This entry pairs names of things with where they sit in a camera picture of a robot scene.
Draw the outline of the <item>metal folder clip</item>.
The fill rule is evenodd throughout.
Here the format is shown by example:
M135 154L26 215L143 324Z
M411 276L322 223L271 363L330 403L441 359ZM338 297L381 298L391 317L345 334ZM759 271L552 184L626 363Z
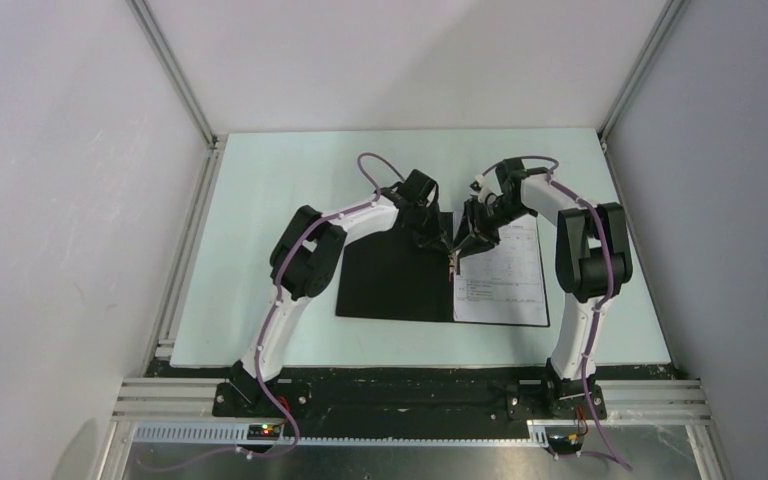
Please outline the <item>metal folder clip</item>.
M453 283L460 271L460 260L457 252L452 252L448 260L448 281Z

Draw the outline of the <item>red and black folder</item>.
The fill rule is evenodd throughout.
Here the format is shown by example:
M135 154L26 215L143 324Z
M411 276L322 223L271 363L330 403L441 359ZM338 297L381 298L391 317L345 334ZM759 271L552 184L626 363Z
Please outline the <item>red and black folder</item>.
M457 323L448 256L418 249L395 227L348 245L341 264L335 313L375 320Z

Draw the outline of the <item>white table form sheet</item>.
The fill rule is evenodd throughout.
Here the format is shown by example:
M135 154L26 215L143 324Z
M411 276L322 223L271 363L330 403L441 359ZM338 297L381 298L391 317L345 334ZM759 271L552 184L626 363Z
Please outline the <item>white table form sheet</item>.
M499 234L499 245L459 262L453 320L549 327L536 218L526 215L500 228Z

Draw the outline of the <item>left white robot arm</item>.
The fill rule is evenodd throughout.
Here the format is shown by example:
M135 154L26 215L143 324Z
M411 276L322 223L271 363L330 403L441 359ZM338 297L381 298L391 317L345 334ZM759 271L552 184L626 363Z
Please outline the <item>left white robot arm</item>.
M310 301L330 284L344 248L395 226L408 229L422 248L447 251L439 184L419 170L382 188L358 203L320 212L300 207L270 255L275 296L255 339L231 368L229 383L237 403L252 416L274 406L276 393L268 382L283 366L285 351Z

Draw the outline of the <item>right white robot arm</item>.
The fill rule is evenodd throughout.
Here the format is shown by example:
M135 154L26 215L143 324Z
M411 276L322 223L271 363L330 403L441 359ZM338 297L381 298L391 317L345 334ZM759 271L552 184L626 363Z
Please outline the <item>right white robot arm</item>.
M542 216L555 226L555 275L565 304L540 399L548 414L566 417L595 390L591 356L600 322L632 276L625 211L618 203L591 203L545 168L504 173L500 187L499 194L492 193L484 175L472 182L450 265L458 269L463 259L495 248L500 228L525 215Z

